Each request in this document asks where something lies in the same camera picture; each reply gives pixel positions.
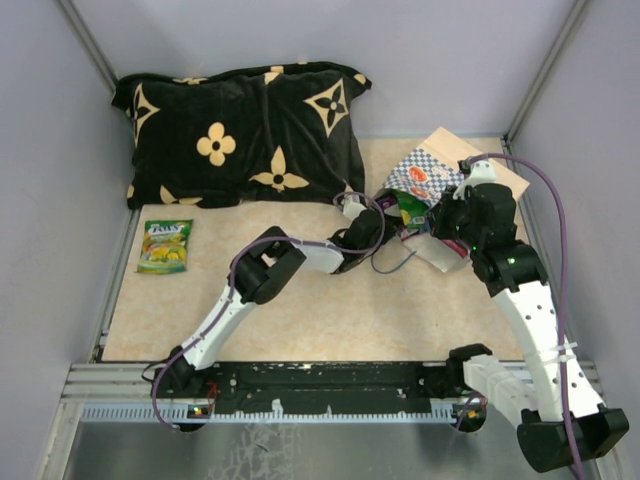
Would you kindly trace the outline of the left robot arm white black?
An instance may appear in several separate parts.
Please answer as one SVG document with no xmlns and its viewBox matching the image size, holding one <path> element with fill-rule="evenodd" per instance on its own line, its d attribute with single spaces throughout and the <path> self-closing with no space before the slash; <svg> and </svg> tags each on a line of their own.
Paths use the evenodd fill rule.
<svg viewBox="0 0 640 480">
<path fill-rule="evenodd" d="M 201 394 L 208 384 L 206 370 L 219 360 L 231 334 L 299 271 L 346 273 L 377 252 L 398 228 L 397 219 L 366 208 L 348 228 L 322 241 L 290 237 L 278 226 L 267 229 L 231 261 L 219 300 L 194 333 L 171 351 L 154 377 L 151 395 Z"/>
</svg>

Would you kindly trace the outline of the green Fox's candy bag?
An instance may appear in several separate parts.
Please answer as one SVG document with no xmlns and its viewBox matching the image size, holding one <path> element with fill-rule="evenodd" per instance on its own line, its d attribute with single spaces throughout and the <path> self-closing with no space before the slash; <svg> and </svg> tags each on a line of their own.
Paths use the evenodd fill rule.
<svg viewBox="0 0 640 480">
<path fill-rule="evenodd" d="M 192 219 L 146 221 L 137 272 L 159 275 L 185 272 L 192 226 Z"/>
</svg>

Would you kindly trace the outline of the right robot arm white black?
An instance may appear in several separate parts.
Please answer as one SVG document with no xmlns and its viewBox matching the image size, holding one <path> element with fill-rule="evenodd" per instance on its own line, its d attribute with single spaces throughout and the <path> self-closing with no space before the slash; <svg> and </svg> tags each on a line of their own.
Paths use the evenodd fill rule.
<svg viewBox="0 0 640 480">
<path fill-rule="evenodd" d="M 448 187 L 430 214 L 432 234 L 469 249 L 472 269 L 508 317 L 531 377 L 523 383 L 481 345 L 450 353 L 446 372 L 461 396 L 484 396 L 514 426 L 520 449 L 539 473 L 601 458 L 629 430 L 609 408 L 558 330 L 547 272 L 536 250 L 517 239 L 516 201 L 496 183 Z"/>
</svg>

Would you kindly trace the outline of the blue checkered paper bag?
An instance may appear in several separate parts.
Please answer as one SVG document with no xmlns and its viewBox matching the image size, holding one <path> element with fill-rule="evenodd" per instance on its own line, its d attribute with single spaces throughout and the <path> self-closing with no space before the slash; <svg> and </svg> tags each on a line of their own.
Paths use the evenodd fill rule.
<svg viewBox="0 0 640 480">
<path fill-rule="evenodd" d="M 432 210 L 447 191 L 460 194 L 466 175 L 459 162 L 483 153 L 501 153 L 497 137 L 465 139 L 440 127 L 426 139 L 410 143 L 412 149 L 395 153 L 397 163 L 376 192 L 375 198 L 400 220 L 396 237 L 410 252 L 443 273 L 469 262 L 468 249 L 454 240 L 431 235 Z"/>
</svg>

